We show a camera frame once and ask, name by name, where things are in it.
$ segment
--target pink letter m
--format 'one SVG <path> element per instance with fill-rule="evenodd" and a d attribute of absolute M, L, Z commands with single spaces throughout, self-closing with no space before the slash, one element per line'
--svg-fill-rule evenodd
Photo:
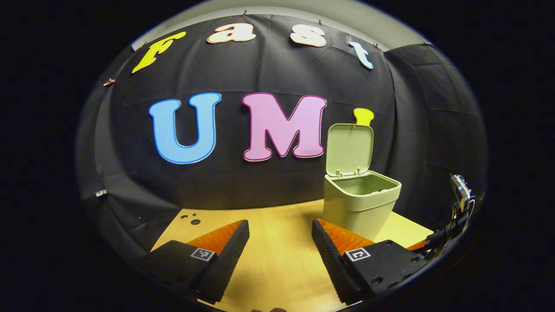
<path fill-rule="evenodd" d="M 323 98 L 302 97 L 289 119 L 270 93 L 247 94 L 243 105 L 250 109 L 250 148 L 243 154 L 245 160 L 259 162 L 272 157 L 272 151 L 266 147 L 266 133 L 281 157 L 287 155 L 297 133 L 299 143 L 293 149 L 294 156 L 308 158 L 324 153 L 320 145 L 322 111 L 326 107 Z"/>

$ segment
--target orange soft pad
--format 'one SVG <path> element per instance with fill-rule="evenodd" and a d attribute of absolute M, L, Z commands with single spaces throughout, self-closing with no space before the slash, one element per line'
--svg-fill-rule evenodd
<path fill-rule="evenodd" d="M 343 256 L 346 251 L 366 247 L 374 243 L 373 241 L 349 230 L 338 227 L 333 223 L 329 223 L 321 219 L 318 219 L 318 222 L 320 222 L 326 233 L 329 235 L 331 241 L 333 241 L 335 248 L 337 248 L 337 251 L 339 251 L 341 256 Z"/>
<path fill-rule="evenodd" d="M 216 255 L 220 255 L 221 251 L 228 244 L 231 236 L 233 236 L 233 233 L 235 233 L 235 230 L 237 230 L 243 221 L 244 220 L 239 220 L 237 222 L 230 223 L 224 227 L 199 236 L 187 244 L 197 248 L 215 251 Z"/>

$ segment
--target decorative letter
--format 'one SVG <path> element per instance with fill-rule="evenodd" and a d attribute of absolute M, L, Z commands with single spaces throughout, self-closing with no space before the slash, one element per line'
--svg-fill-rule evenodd
<path fill-rule="evenodd" d="M 196 128 L 198 139 L 191 146 L 177 142 L 175 134 L 175 111 L 181 106 L 177 99 L 154 103 L 148 113 L 154 126 L 154 143 L 158 153 L 174 164 L 192 164 L 208 157 L 216 146 L 216 126 L 214 108 L 221 101 L 219 93 L 200 93 L 189 99 L 189 105 L 196 108 Z"/>
<path fill-rule="evenodd" d="M 287 155 L 297 133 L 299 144 L 293 149 L 294 156 L 308 158 L 324 153 L 320 145 L 322 111 L 326 107 L 323 98 L 302 97 L 289 119 L 270 93 L 247 94 L 243 105 L 250 109 L 250 148 L 243 154 L 245 160 L 258 162 L 272 157 L 272 151 L 266 147 L 266 133 L 281 157 Z"/>
<path fill-rule="evenodd" d="M 297 24 L 292 28 L 291 39 L 296 43 L 307 44 L 309 46 L 323 47 L 326 45 L 326 38 L 322 37 L 324 31 L 317 27 Z"/>
<path fill-rule="evenodd" d="M 356 118 L 356 124 L 370 125 L 374 119 L 374 113 L 366 108 L 355 108 L 353 112 Z"/>
<path fill-rule="evenodd" d="M 246 23 L 224 25 L 216 28 L 215 32 L 206 41 L 210 43 L 222 43 L 230 40 L 249 41 L 256 37 L 253 34 L 253 26 Z"/>
<path fill-rule="evenodd" d="M 166 51 L 170 47 L 173 40 L 182 38 L 184 35 L 185 35 L 185 32 L 180 32 L 166 39 L 162 39 L 154 43 L 152 46 L 149 47 L 147 53 L 143 56 L 143 59 L 140 60 L 139 64 L 135 68 L 133 68 L 133 71 L 131 72 L 131 74 L 154 63 L 154 61 L 156 60 L 156 58 L 154 57 L 156 53 L 158 54 L 164 53 L 164 51 Z"/>
<path fill-rule="evenodd" d="M 359 57 L 359 60 L 362 63 L 362 65 L 366 66 L 368 69 L 374 68 L 374 65 L 372 65 L 372 63 L 370 63 L 366 58 L 366 56 L 368 55 L 368 52 L 362 48 L 360 43 L 351 41 L 349 42 L 349 45 L 355 48 L 356 56 Z"/>

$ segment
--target black fabric backdrop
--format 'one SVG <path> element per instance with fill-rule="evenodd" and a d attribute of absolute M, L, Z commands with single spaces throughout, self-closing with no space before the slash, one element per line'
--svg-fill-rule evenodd
<path fill-rule="evenodd" d="M 256 38 L 209 44 L 214 29 L 250 23 Z M 295 24 L 321 28 L 327 45 L 296 44 Z M 103 236 L 125 258 L 149 251 L 180 208 L 239 209 L 323 198 L 325 153 L 317 158 L 272 158 L 251 163 L 249 111 L 241 98 L 272 93 L 290 115 L 304 95 L 326 99 L 321 144 L 335 123 L 355 123 L 352 111 L 372 110 L 374 152 L 370 170 L 403 186 L 394 211 L 428 228 L 450 217 L 450 173 L 462 174 L 474 194 L 486 186 L 486 139 L 476 99 L 457 69 L 435 47 L 405 46 L 382 53 L 352 35 L 297 18 L 247 15 L 214 19 L 180 29 L 156 61 L 135 74 L 148 46 L 126 49 L 107 68 L 83 110 L 77 135 L 82 199 Z M 349 41 L 361 43 L 374 69 L 358 60 Z M 102 87 L 108 78 L 116 79 Z M 216 146 L 201 162 L 177 165 L 158 154 L 148 108 L 163 99 L 183 104 L 176 132 L 183 145 L 196 141 L 188 99 L 218 92 Z M 105 188 L 108 195 L 96 198 Z"/>

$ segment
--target yellow letter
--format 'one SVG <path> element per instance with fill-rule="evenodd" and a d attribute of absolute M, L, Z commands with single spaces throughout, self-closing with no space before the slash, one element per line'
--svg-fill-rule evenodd
<path fill-rule="evenodd" d="M 291 39 L 296 43 L 308 44 L 309 46 L 323 47 L 326 38 L 322 37 L 324 31 L 317 27 L 297 24 L 292 28 Z"/>
<path fill-rule="evenodd" d="M 356 124 L 370 125 L 370 122 L 374 119 L 374 113 L 366 108 L 355 108 L 353 112 L 356 118 Z"/>
<path fill-rule="evenodd" d="M 149 47 L 147 53 L 143 56 L 143 59 L 140 60 L 139 64 L 135 68 L 133 68 L 133 71 L 131 72 L 131 74 L 154 63 L 154 61 L 156 60 L 156 58 L 154 57 L 156 53 L 158 54 L 163 53 L 170 47 L 173 40 L 182 38 L 184 35 L 185 35 L 185 32 L 180 32 L 178 34 L 175 34 L 173 36 L 170 36 L 166 39 L 162 39 L 154 43 L 152 46 Z"/>
<path fill-rule="evenodd" d="M 206 39 L 210 43 L 222 43 L 230 40 L 249 41 L 256 37 L 253 34 L 253 26 L 246 23 L 228 24 L 216 28 L 215 34 Z"/>

